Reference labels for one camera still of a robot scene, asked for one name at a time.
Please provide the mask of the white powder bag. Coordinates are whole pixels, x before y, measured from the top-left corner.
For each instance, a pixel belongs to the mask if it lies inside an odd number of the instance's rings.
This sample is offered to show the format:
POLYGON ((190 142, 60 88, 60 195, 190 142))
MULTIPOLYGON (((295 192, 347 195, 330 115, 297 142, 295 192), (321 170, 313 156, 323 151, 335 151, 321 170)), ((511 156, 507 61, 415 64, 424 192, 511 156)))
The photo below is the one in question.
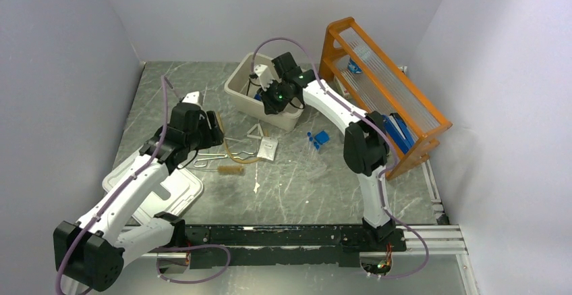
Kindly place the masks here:
POLYGON ((279 141, 277 139, 263 136, 260 141, 260 146, 258 147, 257 157, 274 161, 278 144, 279 141))

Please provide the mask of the metal crucible tongs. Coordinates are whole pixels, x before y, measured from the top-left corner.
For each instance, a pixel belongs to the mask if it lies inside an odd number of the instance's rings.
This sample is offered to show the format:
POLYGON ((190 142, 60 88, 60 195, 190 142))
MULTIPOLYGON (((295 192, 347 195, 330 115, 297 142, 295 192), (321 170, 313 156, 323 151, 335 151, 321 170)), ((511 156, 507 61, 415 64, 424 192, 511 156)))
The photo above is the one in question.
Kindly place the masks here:
MULTIPOLYGON (((231 154, 241 160, 246 160, 250 157, 254 157, 256 152, 241 151, 238 153, 231 154)), ((209 161, 220 160, 220 159, 230 159, 231 156, 227 153, 199 153, 198 158, 193 160, 192 164, 196 168, 205 168, 209 161)))

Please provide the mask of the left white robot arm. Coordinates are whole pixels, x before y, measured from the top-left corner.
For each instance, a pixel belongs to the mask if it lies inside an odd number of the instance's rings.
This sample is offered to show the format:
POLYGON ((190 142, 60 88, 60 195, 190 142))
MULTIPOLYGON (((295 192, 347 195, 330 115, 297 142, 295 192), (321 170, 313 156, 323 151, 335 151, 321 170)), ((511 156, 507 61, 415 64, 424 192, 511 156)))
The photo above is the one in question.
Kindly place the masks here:
POLYGON ((91 290, 105 291, 124 267, 157 248, 171 252, 188 244, 185 221, 161 211, 129 232, 122 229, 153 189, 171 176, 191 151, 219 146, 224 134, 214 111, 179 102, 171 117, 140 149, 119 185, 75 222, 62 221, 53 232, 55 291, 63 279, 91 290))

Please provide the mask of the beige plastic bin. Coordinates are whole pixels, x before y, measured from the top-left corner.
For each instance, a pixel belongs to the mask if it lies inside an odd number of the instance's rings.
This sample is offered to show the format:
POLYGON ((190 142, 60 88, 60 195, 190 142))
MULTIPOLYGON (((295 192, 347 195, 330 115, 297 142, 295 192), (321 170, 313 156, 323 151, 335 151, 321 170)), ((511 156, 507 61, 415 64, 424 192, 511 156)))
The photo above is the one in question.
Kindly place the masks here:
POLYGON ((271 57, 263 54, 253 56, 253 53, 248 53, 225 82, 224 89, 231 104, 246 115, 288 132, 292 131, 303 113, 301 103, 297 99, 293 99, 290 103, 284 102, 285 108, 281 112, 276 114, 265 113, 268 109, 265 103, 270 95, 268 91, 259 88, 258 79, 250 79, 252 62, 254 62, 255 73, 263 81, 267 82, 272 79, 274 83, 279 82, 271 57))

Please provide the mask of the clear test tube rack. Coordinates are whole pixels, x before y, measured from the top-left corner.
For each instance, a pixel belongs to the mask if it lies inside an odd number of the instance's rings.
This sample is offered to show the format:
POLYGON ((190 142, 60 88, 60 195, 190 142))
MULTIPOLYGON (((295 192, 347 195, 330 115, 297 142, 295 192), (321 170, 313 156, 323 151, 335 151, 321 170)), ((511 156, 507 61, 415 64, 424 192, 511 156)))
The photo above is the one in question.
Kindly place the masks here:
POLYGON ((299 169, 304 178, 309 181, 321 178, 327 171, 328 165, 322 158, 320 150, 314 148, 314 143, 305 140, 299 140, 293 144, 294 159, 299 164, 299 169))

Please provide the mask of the black metal tripod stand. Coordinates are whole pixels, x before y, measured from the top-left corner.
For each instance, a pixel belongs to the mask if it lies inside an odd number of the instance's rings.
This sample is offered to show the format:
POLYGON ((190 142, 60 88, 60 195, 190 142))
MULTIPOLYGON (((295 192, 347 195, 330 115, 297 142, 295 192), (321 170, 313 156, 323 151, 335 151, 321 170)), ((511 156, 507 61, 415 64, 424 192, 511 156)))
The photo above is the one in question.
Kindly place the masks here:
POLYGON ((256 89, 257 89, 259 86, 260 86, 259 83, 257 83, 257 82, 255 81, 255 79, 249 78, 249 79, 248 79, 247 86, 246 86, 246 96, 247 96, 247 97, 250 96, 250 93, 251 93, 252 90, 253 90, 254 92, 256 92, 256 89))

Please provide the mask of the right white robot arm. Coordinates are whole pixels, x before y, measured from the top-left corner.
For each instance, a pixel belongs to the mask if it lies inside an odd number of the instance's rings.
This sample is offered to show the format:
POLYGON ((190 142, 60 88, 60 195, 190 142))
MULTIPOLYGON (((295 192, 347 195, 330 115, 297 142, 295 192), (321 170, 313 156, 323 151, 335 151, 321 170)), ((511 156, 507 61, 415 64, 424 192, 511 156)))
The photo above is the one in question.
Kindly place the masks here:
POLYGON ((317 78, 312 70, 303 71, 290 53, 272 60, 277 79, 261 79, 258 94, 267 115, 277 115, 297 99, 329 119, 343 133, 343 158, 357 175, 364 204, 364 242, 371 250, 389 243, 395 229, 385 202, 385 169, 390 151, 382 115, 355 107, 317 78))

